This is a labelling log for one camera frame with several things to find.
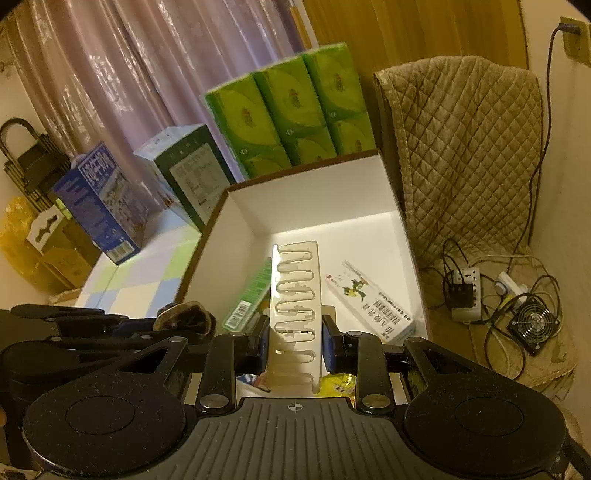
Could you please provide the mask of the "plaid bed sheet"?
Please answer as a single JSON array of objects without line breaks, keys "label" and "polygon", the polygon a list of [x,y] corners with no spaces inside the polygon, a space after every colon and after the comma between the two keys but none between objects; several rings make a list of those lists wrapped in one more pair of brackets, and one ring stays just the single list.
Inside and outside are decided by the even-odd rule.
[{"label": "plaid bed sheet", "polygon": [[200,232],[176,214],[152,215],[139,253],[120,265],[101,255],[75,303],[130,318],[153,317],[173,302]]}]

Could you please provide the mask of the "yellow plastic bag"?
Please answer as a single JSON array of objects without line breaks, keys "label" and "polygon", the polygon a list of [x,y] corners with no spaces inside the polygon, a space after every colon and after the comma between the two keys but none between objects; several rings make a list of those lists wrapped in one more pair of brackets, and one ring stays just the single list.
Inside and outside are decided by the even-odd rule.
[{"label": "yellow plastic bag", "polygon": [[33,287],[51,293],[55,277],[40,261],[41,254],[27,240],[35,219],[23,196],[13,197],[1,212],[1,252],[11,267]]}]

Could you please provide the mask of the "green tissue pack bundle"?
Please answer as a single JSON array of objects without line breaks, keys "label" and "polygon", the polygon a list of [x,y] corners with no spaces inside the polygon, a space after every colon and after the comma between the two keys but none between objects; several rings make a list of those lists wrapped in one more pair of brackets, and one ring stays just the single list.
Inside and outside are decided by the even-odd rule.
[{"label": "green tissue pack bundle", "polygon": [[376,148],[345,42],[220,84],[206,92],[205,101],[247,179]]}]

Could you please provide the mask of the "dark brown fuzzy socks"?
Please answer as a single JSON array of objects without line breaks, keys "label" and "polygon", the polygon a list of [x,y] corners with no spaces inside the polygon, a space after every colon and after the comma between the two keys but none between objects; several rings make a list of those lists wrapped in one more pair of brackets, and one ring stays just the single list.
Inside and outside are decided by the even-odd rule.
[{"label": "dark brown fuzzy socks", "polygon": [[189,340],[190,344],[206,343],[215,334],[216,319],[197,301],[172,302],[157,311],[154,332],[171,331]]}]

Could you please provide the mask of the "white power strip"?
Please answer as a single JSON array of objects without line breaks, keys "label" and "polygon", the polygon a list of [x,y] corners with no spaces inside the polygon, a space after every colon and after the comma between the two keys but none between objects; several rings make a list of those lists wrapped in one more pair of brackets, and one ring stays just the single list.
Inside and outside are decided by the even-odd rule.
[{"label": "white power strip", "polygon": [[479,267],[452,272],[448,289],[452,319],[459,323],[474,323],[482,319],[482,289]]}]

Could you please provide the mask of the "pink curtain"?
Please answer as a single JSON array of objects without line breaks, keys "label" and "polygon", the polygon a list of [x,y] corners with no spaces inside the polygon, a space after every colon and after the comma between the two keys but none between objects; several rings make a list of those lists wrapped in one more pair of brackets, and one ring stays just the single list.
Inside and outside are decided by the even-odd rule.
[{"label": "pink curtain", "polygon": [[301,51],[290,1],[5,1],[1,30],[43,129],[68,155],[104,142],[161,207],[134,151],[211,124],[205,94]]}]

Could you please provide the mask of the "quilted beige covered chair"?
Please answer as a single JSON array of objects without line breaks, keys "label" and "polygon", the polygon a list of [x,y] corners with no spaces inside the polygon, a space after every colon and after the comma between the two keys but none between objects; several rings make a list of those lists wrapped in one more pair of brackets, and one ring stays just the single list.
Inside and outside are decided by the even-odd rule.
[{"label": "quilted beige covered chair", "polygon": [[[577,363],[560,285],[531,250],[542,99],[529,70],[478,56],[435,57],[374,76],[384,153],[401,186],[406,228],[438,344],[553,400]],[[452,272],[479,267],[482,319],[452,319]],[[507,326],[538,296],[560,327],[531,356]]]}]

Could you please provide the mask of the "yellow snack pouch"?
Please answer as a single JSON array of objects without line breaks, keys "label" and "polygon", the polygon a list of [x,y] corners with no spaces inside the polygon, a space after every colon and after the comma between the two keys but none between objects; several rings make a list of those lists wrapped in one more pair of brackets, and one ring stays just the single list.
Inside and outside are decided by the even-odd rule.
[{"label": "yellow snack pouch", "polygon": [[318,397],[346,397],[355,404],[356,376],[349,373],[328,374],[322,377]]}]

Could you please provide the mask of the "white medicine box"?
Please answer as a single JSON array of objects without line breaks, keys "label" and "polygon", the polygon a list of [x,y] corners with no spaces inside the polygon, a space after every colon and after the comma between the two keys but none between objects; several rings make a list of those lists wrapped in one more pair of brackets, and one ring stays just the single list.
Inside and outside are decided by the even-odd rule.
[{"label": "white medicine box", "polygon": [[325,282],[349,312],[383,343],[402,345],[415,333],[411,315],[349,261],[325,274]]}]

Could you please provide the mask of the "blue clear plastic box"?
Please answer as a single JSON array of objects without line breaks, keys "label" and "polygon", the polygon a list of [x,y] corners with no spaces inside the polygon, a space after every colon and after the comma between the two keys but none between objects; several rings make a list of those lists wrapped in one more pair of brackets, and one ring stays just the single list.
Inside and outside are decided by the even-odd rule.
[{"label": "blue clear plastic box", "polygon": [[243,374],[236,378],[236,394],[242,397],[267,397],[270,388],[266,384],[266,374]]}]

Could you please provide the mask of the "green medicine box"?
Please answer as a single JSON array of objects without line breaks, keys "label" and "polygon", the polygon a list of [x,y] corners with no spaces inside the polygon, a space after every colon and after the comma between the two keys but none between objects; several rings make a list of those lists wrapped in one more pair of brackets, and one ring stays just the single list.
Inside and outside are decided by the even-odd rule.
[{"label": "green medicine box", "polygon": [[245,288],[239,294],[235,306],[221,323],[225,331],[242,333],[247,330],[250,322],[261,310],[266,309],[270,299],[271,258],[263,261],[256,275],[246,282]]}]

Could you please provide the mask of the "small black fan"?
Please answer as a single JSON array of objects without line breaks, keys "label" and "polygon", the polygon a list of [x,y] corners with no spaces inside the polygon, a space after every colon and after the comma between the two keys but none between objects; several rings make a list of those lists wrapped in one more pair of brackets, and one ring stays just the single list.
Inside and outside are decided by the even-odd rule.
[{"label": "small black fan", "polygon": [[507,329],[531,356],[537,356],[559,327],[558,317],[538,296],[532,295],[518,304]]}]

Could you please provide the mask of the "green cow milk box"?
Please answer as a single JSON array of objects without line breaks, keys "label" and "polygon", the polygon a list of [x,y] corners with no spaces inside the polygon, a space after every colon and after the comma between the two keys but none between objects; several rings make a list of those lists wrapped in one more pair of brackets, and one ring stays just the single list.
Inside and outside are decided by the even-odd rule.
[{"label": "green cow milk box", "polygon": [[176,215],[202,230],[235,177],[205,124],[170,126],[134,150]]}]

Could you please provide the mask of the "wall power socket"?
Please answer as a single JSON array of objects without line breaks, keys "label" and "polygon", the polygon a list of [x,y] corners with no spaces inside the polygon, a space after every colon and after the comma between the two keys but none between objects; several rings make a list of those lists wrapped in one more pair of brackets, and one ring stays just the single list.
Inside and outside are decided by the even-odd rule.
[{"label": "wall power socket", "polygon": [[560,17],[564,51],[568,58],[590,65],[590,24],[583,20]]}]

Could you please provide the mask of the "blue milk carton box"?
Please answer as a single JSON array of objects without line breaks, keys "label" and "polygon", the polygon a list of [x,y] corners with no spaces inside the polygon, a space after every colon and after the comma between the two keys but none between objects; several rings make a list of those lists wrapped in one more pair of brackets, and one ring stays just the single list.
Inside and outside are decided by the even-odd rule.
[{"label": "blue milk carton box", "polygon": [[53,192],[112,263],[139,253],[148,209],[104,143],[78,159]]}]

